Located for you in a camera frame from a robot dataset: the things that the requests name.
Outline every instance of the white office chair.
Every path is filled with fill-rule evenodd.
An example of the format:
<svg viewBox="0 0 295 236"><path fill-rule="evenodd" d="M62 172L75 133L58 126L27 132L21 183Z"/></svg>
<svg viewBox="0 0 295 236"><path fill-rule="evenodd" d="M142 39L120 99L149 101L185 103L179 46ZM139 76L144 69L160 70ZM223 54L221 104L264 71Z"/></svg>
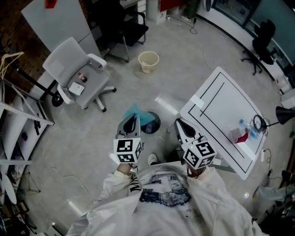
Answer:
<svg viewBox="0 0 295 236"><path fill-rule="evenodd" d="M106 61L94 54L86 54L73 37L60 44L46 59L43 68L59 83L58 91L65 103L78 103L86 109L90 102L96 101L102 112L106 111L98 95L105 91L116 92L114 86L107 86L110 75ZM78 72L84 74L83 83ZM85 87L80 96L68 91L73 82Z"/></svg>

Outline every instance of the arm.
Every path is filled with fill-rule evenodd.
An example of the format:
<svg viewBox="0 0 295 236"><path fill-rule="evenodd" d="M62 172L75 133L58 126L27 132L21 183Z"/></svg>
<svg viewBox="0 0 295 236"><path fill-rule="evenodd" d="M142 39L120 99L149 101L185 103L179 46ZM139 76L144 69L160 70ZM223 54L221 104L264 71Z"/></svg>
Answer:
<svg viewBox="0 0 295 236"><path fill-rule="evenodd" d="M98 201L106 200L112 194L126 188L130 183L130 169L130 165L120 164L117 170L109 174L103 182L103 190Z"/></svg>
<svg viewBox="0 0 295 236"><path fill-rule="evenodd" d="M106 68L106 61L104 59L102 59L92 53L88 54L87 56L90 58L90 62L95 61L98 64L100 64L100 66L98 66L98 68L100 68L102 71Z"/></svg>
<svg viewBox="0 0 295 236"><path fill-rule="evenodd" d="M103 191L94 208L76 220L67 236L113 236L126 232L131 214L137 206L142 190L130 192L135 177L130 175L131 166L120 164L117 170L104 180Z"/></svg>
<svg viewBox="0 0 295 236"><path fill-rule="evenodd" d="M188 177L189 192L213 236L261 236L251 215L226 191L215 168L206 168L196 179Z"/></svg>
<svg viewBox="0 0 295 236"><path fill-rule="evenodd" d="M57 85L57 90L66 104L72 104L75 102L70 93L66 89L62 88L60 85Z"/></svg>

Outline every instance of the white sneaker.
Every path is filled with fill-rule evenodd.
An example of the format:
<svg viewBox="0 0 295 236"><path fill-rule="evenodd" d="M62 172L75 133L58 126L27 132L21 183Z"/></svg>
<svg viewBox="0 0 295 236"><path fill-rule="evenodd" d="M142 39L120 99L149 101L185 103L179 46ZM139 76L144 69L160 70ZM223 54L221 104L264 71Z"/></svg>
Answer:
<svg viewBox="0 0 295 236"><path fill-rule="evenodd" d="M151 165L153 162L160 163L159 159L155 153L150 154L147 158L148 165Z"/></svg>

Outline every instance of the wastebasket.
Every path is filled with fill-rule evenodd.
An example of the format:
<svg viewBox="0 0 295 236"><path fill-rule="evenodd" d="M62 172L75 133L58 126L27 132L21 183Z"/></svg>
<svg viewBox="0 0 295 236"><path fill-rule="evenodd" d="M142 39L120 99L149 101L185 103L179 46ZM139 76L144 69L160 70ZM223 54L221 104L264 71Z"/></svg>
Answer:
<svg viewBox="0 0 295 236"><path fill-rule="evenodd" d="M138 56L138 61L142 67L142 71L146 74L151 74L157 68L159 56L155 52L145 51Z"/></svg>

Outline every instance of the floor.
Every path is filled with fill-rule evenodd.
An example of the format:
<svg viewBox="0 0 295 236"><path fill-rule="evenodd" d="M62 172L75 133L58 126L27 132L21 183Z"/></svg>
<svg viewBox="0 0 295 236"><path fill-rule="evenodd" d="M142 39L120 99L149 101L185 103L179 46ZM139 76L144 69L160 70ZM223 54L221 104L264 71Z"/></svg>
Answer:
<svg viewBox="0 0 295 236"><path fill-rule="evenodd" d="M276 121L275 107L280 105L278 89L265 72L252 75L252 66L240 60L243 49L221 31L200 20L196 23L196 35L175 19L159 26L150 22L148 25L147 42L130 48L132 60L128 64L106 57L112 84L118 89L114 94L102 96L106 113L101 113L94 103L87 110L77 104L55 108L48 97L46 108L55 125L42 135L32 155L35 163L27 170L41 190L39 194L25 197L38 231L44 232L55 223L66 233L75 218L99 197L103 180L116 168L109 153L113 149L117 126L134 103L161 118L159 131L152 135L142 134L145 148L139 168L147 165L150 153L155 152L164 160L178 146L176 136L165 130L217 66L235 79L265 117ZM155 51L160 57L159 66L151 75L141 72L137 60L138 55L147 50ZM287 166L292 146L290 128L291 122L275 125L266 139L264 148L272 153L272 177L280 176ZM252 194L264 182L268 168L266 161L258 160L246 181L234 174L219 172L227 190L258 218L272 205L272 202L252 200ZM271 180L270 186L278 187L280 181Z"/></svg>

